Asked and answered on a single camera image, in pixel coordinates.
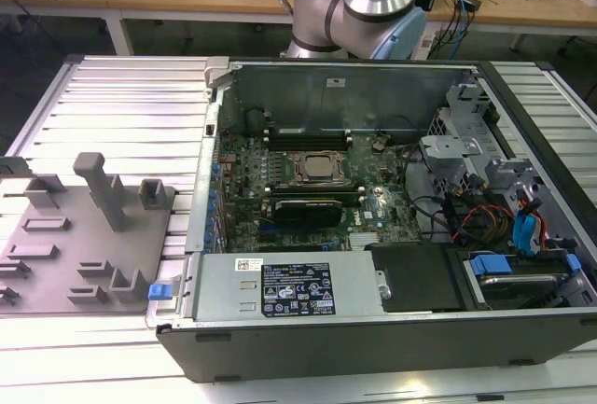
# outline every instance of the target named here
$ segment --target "floor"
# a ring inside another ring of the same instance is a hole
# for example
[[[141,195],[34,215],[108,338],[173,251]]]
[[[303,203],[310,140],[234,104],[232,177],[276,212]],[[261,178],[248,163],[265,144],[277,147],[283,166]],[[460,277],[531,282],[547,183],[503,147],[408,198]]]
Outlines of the floor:
[[[95,19],[42,18],[22,24],[19,35],[0,32],[0,154],[4,154],[35,108],[62,64],[63,54],[114,54],[109,35]],[[138,55],[230,55],[277,57],[290,41],[287,25],[191,23],[192,41],[184,38],[181,22],[129,21]],[[46,30],[55,42],[44,33]],[[567,37],[531,35],[514,53],[512,35],[471,32],[455,59],[463,61],[548,61],[562,77],[585,96],[597,82],[597,39],[575,41],[563,55],[556,49]],[[446,58],[444,48],[438,59]],[[597,109],[597,91],[589,104]]]

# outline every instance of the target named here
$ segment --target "power supply label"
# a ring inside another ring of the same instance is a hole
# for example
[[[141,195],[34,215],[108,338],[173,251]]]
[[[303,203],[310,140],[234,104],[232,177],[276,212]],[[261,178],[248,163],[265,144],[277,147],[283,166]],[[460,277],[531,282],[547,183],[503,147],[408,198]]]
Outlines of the power supply label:
[[[261,286],[261,313],[266,317],[336,313],[327,263],[264,264]]]

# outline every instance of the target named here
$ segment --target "motherboard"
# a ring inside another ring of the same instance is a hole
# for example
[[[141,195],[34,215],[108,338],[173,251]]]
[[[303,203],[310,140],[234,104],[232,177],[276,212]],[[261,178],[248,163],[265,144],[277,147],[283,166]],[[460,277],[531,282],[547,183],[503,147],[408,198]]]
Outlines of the motherboard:
[[[325,150],[283,150],[293,146],[269,140],[221,135],[227,252],[362,250],[421,239],[397,181],[401,146],[379,146],[385,141],[374,132],[344,137],[346,146],[319,142]]]

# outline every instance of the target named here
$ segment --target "workbench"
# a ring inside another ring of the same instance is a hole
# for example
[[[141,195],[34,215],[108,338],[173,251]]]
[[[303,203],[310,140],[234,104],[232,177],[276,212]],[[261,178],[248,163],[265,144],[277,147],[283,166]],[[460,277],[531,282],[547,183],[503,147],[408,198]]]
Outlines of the workbench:
[[[514,65],[520,69],[520,63]],[[204,94],[204,66],[204,58],[165,57],[94,56],[66,63],[8,151],[25,157],[38,174],[59,174],[67,187],[83,182],[72,172],[80,150],[102,151],[106,173],[121,174],[125,185],[157,177],[173,186],[177,195],[159,279],[175,277],[183,269],[203,135],[203,121],[193,117],[204,114],[209,101]],[[496,67],[502,73],[515,69],[512,63]],[[512,88],[527,89],[524,82]],[[527,98],[529,104],[546,95],[548,101],[563,104],[572,97],[545,85],[534,92]],[[27,179],[0,183],[0,250],[27,205],[22,195],[27,183]],[[0,399],[105,403],[121,396],[137,402],[182,398],[198,404],[332,404],[422,398],[478,402],[503,397],[507,402],[574,404],[594,401],[596,350],[593,341],[531,367],[196,384],[162,348],[144,315],[0,318]]]
[[[278,0],[20,0],[34,15],[105,20],[116,54],[131,55],[127,19],[291,23]],[[471,30],[517,35],[597,35],[597,12],[580,0],[481,0]],[[10,0],[0,13],[22,14]],[[451,19],[449,0],[436,0],[427,13],[422,44],[413,55],[426,58],[429,39]]]

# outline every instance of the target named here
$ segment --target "blue latch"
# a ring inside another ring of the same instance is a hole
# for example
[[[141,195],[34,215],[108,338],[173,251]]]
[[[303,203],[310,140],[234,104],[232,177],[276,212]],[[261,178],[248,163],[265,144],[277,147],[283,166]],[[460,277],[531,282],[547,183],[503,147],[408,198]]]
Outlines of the blue latch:
[[[149,287],[147,297],[150,300],[171,300],[172,299],[172,285],[154,284]]]
[[[535,252],[531,250],[531,240],[535,234],[537,218],[519,211],[514,220],[512,231],[512,242],[514,246],[524,252],[527,257],[533,257]]]
[[[475,276],[497,273],[512,273],[512,268],[507,262],[506,255],[477,255],[471,259],[470,265]]]
[[[568,255],[566,255],[566,260],[568,261],[568,265],[570,266],[572,272],[578,272],[582,269],[580,261],[578,260],[576,255],[569,253]]]

